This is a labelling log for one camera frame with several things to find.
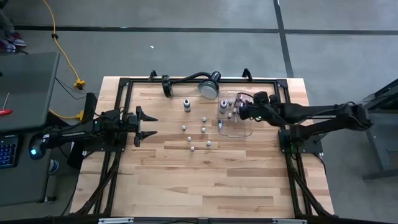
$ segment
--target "gray concrete floor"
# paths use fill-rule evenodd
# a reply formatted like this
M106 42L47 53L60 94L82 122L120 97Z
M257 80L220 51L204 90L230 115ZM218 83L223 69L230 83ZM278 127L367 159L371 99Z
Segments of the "gray concrete floor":
M272 0L48 0L60 26L277 28ZM280 0L286 29L397 30L395 0ZM10 0L5 9L16 24L50 25L41 0ZM48 31L21 32L29 53L57 51ZM185 76L219 70L240 76L286 77L278 34L172 32L59 32L59 42L86 80L98 92L105 75L158 73ZM395 80L396 35L287 35L294 77L304 78L311 105L359 103ZM73 85L65 59L57 76ZM77 114L84 100L73 100L58 84L51 108ZM328 183L337 215L398 222L398 179L363 182L377 171L364 133L337 131L323 141ZM63 164L62 155L54 152ZM0 219L60 215L76 183L65 169L60 198L51 205L0 208Z

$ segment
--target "wooden table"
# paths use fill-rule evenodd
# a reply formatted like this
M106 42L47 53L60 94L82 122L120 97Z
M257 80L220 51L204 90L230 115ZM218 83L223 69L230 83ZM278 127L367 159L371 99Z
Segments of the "wooden table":
M120 77L104 77L96 112L112 110ZM308 105L304 81L289 78L293 103ZM284 156L280 153L277 127L253 122L248 138L228 138L218 133L217 102L201 97L197 84L175 85L174 97L166 98L159 83L135 83L130 111L138 105L158 122L143 122L143 131L158 131L141 147L127 140L122 154L112 216L130 217L293 217L292 199ZM267 91L268 84L220 84L220 90ZM192 111L183 110L183 99ZM71 212L77 211L98 185L104 153L83 161ZM321 162L303 154L309 189L333 213ZM301 191L300 207L304 211Z

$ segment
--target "clear plastic container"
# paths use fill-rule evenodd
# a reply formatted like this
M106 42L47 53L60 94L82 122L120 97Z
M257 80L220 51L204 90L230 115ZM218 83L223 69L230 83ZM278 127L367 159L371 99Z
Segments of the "clear plastic container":
M224 136L228 136L230 138L243 138L248 137L253 133L251 127L251 120L241 120L239 118L239 106L240 102L236 102L236 97L239 92L248 93L246 91L239 90L221 90L218 93L218 104L217 104L217 118L218 118L218 132ZM248 96L241 95L242 100L245 101L245 98ZM225 109L225 113L220 111L220 106L223 101L227 100L227 107Z

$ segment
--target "gray desk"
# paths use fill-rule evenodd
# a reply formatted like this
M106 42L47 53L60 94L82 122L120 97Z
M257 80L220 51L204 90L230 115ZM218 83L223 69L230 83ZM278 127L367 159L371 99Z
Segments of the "gray desk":
M34 161L28 146L31 137L54 119L47 111L58 60L56 53L0 57L0 104L10 92L6 108L14 110L0 117L0 136L17 133L24 139L17 167L0 169L0 206L40 202L45 197L51 150Z

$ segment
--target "yellow extension cord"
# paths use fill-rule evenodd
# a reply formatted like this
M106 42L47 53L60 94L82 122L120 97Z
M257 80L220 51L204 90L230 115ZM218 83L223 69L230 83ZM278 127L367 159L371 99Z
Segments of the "yellow extension cord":
M50 11L51 14L51 18L52 18L52 25L53 25L53 34L56 34L56 30L55 30L55 19L54 19L54 14L52 13L52 10L49 6L49 4L47 3L46 0L43 0L44 4L47 6L47 8ZM72 65L72 63L70 63L69 58L67 56L67 54L65 53L65 51L62 49L61 45L58 43L57 38L53 37L56 45L58 46L58 48L60 49L60 51L62 52L63 56L65 57L65 59L67 60L69 66L72 68L74 74L76 75L77 81L75 83L75 87L80 87L83 88L83 86L85 85L85 81L81 80L79 75L77 74L75 67ZM80 111L80 113L78 113L76 116L62 116L57 114L56 112L54 112L53 110L49 109L49 111L54 114L55 116L59 117L59 118L63 118L63 119L79 119L80 121L82 121L83 119L83 111Z

